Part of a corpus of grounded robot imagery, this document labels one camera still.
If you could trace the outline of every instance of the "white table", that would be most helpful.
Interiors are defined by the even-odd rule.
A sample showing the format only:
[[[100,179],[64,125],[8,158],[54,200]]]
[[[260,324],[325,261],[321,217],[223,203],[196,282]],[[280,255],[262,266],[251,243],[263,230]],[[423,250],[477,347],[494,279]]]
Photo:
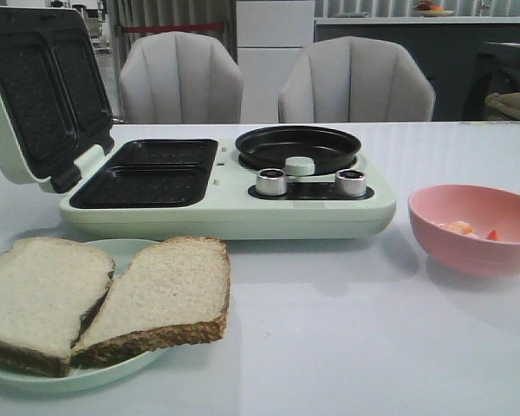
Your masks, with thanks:
[[[253,127],[116,126],[113,136],[237,137]],[[332,127],[357,135],[397,191],[387,229],[356,241],[231,241],[224,340],[172,348],[89,391],[0,386],[0,415],[520,416],[520,276],[466,278],[429,260],[406,210],[424,185],[520,193],[520,124]],[[0,173],[0,252],[27,236],[85,241],[61,223],[60,198]]]

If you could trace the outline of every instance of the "round pan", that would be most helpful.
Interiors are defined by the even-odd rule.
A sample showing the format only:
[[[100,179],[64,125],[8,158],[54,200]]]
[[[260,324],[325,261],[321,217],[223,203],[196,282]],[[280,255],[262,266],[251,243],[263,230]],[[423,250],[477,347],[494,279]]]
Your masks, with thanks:
[[[235,146],[241,160],[254,169],[283,169],[287,158],[304,156],[314,161],[314,175],[323,175],[351,166],[361,142],[331,128],[276,126],[247,132],[237,138]]]

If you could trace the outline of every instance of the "pan lid knob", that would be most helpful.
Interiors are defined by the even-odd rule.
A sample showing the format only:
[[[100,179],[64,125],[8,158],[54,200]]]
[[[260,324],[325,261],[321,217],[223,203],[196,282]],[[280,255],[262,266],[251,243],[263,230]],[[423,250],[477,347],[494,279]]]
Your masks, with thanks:
[[[314,160],[305,156],[291,156],[285,160],[285,173],[289,176],[309,176],[315,171]]]

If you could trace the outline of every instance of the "white bread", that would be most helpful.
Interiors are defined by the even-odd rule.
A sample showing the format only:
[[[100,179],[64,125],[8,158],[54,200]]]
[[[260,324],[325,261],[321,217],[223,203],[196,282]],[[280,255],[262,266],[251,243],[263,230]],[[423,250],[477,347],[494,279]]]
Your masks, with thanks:
[[[229,303],[230,263],[212,237],[176,237],[139,252],[114,279],[101,310],[74,346],[96,366],[156,348],[219,340]]]
[[[0,255],[0,362],[65,376],[71,348],[107,293],[113,269],[112,258],[91,245],[18,240]]]

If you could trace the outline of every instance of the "plate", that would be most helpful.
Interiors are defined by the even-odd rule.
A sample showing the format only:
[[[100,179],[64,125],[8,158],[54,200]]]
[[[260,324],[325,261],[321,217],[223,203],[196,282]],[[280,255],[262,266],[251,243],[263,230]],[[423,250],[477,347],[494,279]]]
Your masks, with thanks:
[[[454,15],[454,10],[415,10],[414,13],[423,17],[444,17]]]
[[[91,241],[96,248],[107,252],[115,261],[115,276],[127,269],[133,256],[155,241],[130,238]],[[10,387],[34,393],[75,392],[103,386],[119,380],[158,359],[167,348],[145,352],[123,362],[102,368],[72,368],[66,377],[53,378],[14,373],[0,368],[0,382]]]

